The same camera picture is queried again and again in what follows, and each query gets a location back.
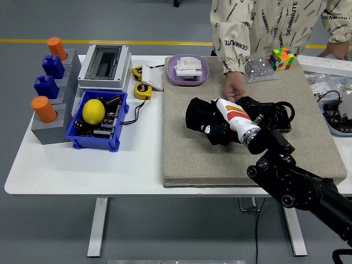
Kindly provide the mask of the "person's left hand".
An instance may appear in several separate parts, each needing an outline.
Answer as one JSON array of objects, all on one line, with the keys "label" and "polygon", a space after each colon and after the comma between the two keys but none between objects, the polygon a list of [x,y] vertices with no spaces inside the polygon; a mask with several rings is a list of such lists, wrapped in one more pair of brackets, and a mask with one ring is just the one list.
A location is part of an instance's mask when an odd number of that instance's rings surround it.
[{"label": "person's left hand", "polygon": [[328,42],[326,49],[318,57],[324,58],[328,55],[333,55],[338,60],[349,61],[349,41],[339,43]]}]

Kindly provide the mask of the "person's right hand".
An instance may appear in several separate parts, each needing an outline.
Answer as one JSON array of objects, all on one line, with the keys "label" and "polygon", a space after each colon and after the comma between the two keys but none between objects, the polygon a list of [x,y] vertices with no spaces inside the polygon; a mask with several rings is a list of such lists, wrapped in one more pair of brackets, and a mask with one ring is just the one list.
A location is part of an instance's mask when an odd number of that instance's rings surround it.
[{"label": "person's right hand", "polygon": [[225,83],[223,88],[224,98],[230,102],[236,103],[242,97],[248,96],[245,88],[244,74],[241,72],[230,72],[225,75]]}]

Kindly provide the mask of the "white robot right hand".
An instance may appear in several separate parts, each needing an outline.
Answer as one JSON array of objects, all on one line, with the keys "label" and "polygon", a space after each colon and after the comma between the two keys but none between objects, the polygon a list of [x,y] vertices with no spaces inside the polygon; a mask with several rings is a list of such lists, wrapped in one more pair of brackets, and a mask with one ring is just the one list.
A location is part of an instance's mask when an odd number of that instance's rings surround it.
[{"label": "white robot right hand", "polygon": [[211,102],[220,111],[224,120],[229,124],[230,129],[237,132],[240,141],[242,141],[241,138],[247,131],[259,128],[257,125],[252,124],[252,120],[240,105],[222,98]]}]

